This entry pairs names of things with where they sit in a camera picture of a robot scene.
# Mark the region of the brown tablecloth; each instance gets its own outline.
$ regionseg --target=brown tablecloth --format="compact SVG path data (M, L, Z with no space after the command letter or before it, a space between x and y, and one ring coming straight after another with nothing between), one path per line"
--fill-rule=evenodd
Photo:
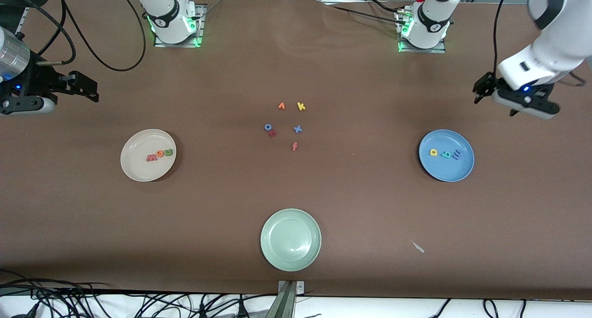
M67 1L106 62L135 62L140 33L124 0ZM46 8L59 17L58 0ZM397 52L388 22L313 0L224 0L202 48L150 46L128 73L95 61L69 21L78 58L58 70L97 80L101 101L62 95L50 115L0 122L1 265L138 290L270 293L305 280L314 295L589 298L591 89L556 86L552 120L473 105L473 83L493 66L495 9L461 4L447 54L425 55ZM53 31L29 12L32 49ZM525 6L504 6L500 59L536 37ZM44 57L68 51L61 37ZM169 132L178 158L139 183L119 157L147 128ZM459 183L418 161L439 128L475 150ZM309 212L323 235L300 272L260 250L262 225L283 208Z

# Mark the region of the power cord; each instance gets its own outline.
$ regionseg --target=power cord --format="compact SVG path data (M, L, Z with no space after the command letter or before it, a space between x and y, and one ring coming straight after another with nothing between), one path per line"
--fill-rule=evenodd
M404 21L399 21L399 20L394 20L394 19L388 19L388 18L385 18L385 17L376 16L376 15L372 15L372 14L366 14L365 12L357 12L356 10L351 10L351 9L347 9L347 8L341 8L340 6L332 6L332 7L333 8L336 8L336 9L339 9L339 10L343 10L344 12L352 12L354 14L372 17L373 19L379 19L379 20L385 20L385 21L392 21L395 24L405 24Z
M60 18L60 25L63 27L64 24L66 23L66 1L65 0L60 0L60 3L62 4L62 17ZM43 55L43 53L49 48L49 46L51 46L51 44L53 44L53 42L55 41L55 39L57 38L57 36L60 35L60 32L61 32L60 29L57 28L55 30L55 32L53 33L53 36L51 36L51 38L39 50L39 52L37 54Z
M52 64L53 65L67 65L68 63L72 63L72 61L74 61L74 59L76 58L76 47L74 46L74 42L72 41L72 38L70 37L70 35L68 35L68 32L48 12L46 12L43 8L41 8L35 2L33 2L31 0L23 0L23 1L25 3L27 3L28 6L32 6L33 8L37 9L40 13L43 14L43 16L47 17L57 27L57 29L64 34L64 36L66 37L66 40L68 41L68 44L70 44L70 50L72 51L72 55L70 55L70 58L65 61L52 62Z
M243 299L231 299L230 301L223 303L222 305L216 306L211 308L210 310L217 310L220 307L222 307L222 309L218 310L216 313L214 313L212 316L210 316L209 318L215 318L216 316L218 316L220 313L222 313L224 310L228 309L229 307L232 307L234 305L237 305L243 301L247 301L249 299L256 299L257 297L264 297L264 296L275 296L277 295L277 293L263 293L261 295L254 295L254 296L250 296L250 297L245 297Z
M501 4L504 0L499 0L497 5L497 12L495 12L495 20L493 21L493 77L497 73L497 20L500 18Z
M380 6L380 8L386 10L387 12L397 12L397 9L389 8L388 6L383 5L382 2L380 2L378 0L366 0L366 1L372 1L376 4L378 4L378 6Z
M133 4L131 4L130 0L125 0L125 1L131 7L131 10L133 10L134 15L136 15L136 19L138 21L138 24L140 25L140 31L142 32L142 54L140 55L140 58L138 59L138 61L136 63L134 63L133 65L131 65L130 67L127 67L125 69L117 69L115 67L112 67L112 66L108 65L107 63L105 63L105 61L103 61L97 55L97 53L95 52L95 50L93 50L93 48L91 47L91 45L88 43L88 40L86 39L86 37L82 33L80 27L78 26L78 23L76 23L76 20L74 19L74 16L72 16L72 12L70 11L70 8L68 7L67 4L65 4L66 12L68 13L68 16L70 16L70 19L72 20L72 24L74 24L74 27L76 27L76 31L78 31L78 34L82 38L82 41L84 42L84 44L86 44L86 47L88 48L88 50L91 51L92 56L94 56L95 59L97 59L97 61L99 61L103 66L107 67L108 69L110 69L112 71L130 71L130 70L134 69L135 67L137 67L142 62L142 60L144 59L144 55L146 55L146 33L144 33L144 27L142 25L142 19L138 15L138 12L136 11L136 8L134 8Z
M520 309L520 318L524 316L524 309L526 309L526 299L522 300L522 309Z
M440 318L440 315L442 314L442 312L444 311L444 309L446 309L446 306L448 305L448 303L450 303L452 299L446 299L446 301L444 302L444 304L440 307L440 310L438 310L438 313L436 313L435 315L431 316L431 318Z
M487 302L490 302L493 306L495 317L491 316L491 314L489 313L489 310L487 309ZM485 310L485 313L487 314L487 316L489 316L489 318L500 318L499 314L497 314L497 307L495 306L495 303L493 303L492 299L483 299L483 310Z
M245 308L245 301L243 301L243 295L240 295L239 312L236 314L236 318L251 318L249 312Z
M586 85L586 80L584 80L583 78L575 75L575 73L573 71L570 71L568 75L571 76L571 77L573 77L573 79L577 80L577 83L576 84L571 84L571 83L568 83L568 82L564 82L562 80L557 81L557 83L564 84L565 86L569 86L569 87L583 87L583 86Z

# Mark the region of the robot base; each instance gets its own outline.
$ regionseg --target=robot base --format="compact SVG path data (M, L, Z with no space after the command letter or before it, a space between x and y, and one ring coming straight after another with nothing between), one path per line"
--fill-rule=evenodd
M404 9L399 9L395 12L395 20L402 20L405 23L409 23L409 18L412 16L413 8L412 6L405 6ZM440 40L440 42L433 48L423 49L417 48L413 46L409 40L406 40L405 37L402 36L402 32L404 29L408 27L408 24L397 24L397 38L398 38L398 46L399 52L414 52L414 53L436 53L436 54L443 54L446 53L446 46L444 45L444 39Z
M195 23L195 33L187 37L186 40L178 44L167 44L160 40L156 34L154 34L154 47L172 47L172 48L198 48L201 47L201 41L204 37L205 27L205 13L208 9L207 4L196 4L195 5L195 17L197 19L193 21Z

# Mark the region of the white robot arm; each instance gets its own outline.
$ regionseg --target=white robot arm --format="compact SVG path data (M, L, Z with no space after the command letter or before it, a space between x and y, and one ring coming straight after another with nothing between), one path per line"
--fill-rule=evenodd
M167 44L177 44L196 32L195 3L189 0L140 0L154 33Z
M402 37L417 48L436 46L446 36L450 17L461 0L425 0L411 6L412 18Z
M475 83L475 103L492 96L510 116L550 119L560 111L547 99L554 83L592 55L592 0L528 0L528 8L541 35L499 64L501 78L487 73Z

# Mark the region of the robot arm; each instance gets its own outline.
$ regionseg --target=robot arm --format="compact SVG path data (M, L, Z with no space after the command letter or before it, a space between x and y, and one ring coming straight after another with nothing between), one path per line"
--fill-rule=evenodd
M501 78L487 73L475 83L475 103L492 96L510 116L550 119L560 111L548 100L554 83L592 55L592 0L528 0L528 9L541 35L498 65Z
M195 3L189 0L140 0L152 30L167 44L177 44L195 33Z
M42 6L47 0L30 0ZM196 32L195 3L188 0L140 0L153 31L165 43L177 44ZM28 6L23 0L0 0L0 4ZM78 94L97 102L97 83L78 71L57 73L18 37L0 27L0 115L15 116L53 111L53 93Z
M417 48L436 46L446 36L450 17L461 0L425 0L410 6L412 20L402 37Z

